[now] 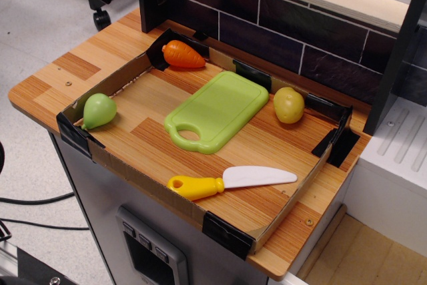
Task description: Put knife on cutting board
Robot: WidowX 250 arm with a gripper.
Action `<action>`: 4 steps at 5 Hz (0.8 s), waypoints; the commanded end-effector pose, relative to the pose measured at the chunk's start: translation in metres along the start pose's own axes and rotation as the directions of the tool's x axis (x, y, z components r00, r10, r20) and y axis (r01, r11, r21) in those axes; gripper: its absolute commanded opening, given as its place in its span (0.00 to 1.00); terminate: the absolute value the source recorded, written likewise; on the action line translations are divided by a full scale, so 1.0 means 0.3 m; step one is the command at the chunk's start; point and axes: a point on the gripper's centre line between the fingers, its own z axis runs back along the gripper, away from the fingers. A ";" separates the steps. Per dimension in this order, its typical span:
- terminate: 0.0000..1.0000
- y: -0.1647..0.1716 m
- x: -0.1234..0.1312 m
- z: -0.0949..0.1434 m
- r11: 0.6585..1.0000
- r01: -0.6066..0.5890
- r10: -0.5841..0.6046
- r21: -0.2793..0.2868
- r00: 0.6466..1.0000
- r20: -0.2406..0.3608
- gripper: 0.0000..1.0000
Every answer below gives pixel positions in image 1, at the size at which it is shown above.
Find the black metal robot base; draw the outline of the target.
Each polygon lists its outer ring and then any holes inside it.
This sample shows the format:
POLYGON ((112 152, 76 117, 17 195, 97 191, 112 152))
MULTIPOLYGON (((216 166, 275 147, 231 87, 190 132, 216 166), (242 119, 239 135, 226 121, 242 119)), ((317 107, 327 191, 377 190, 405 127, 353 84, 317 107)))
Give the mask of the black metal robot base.
POLYGON ((1 222, 1 284, 72 285, 66 275, 10 242, 12 233, 1 222))

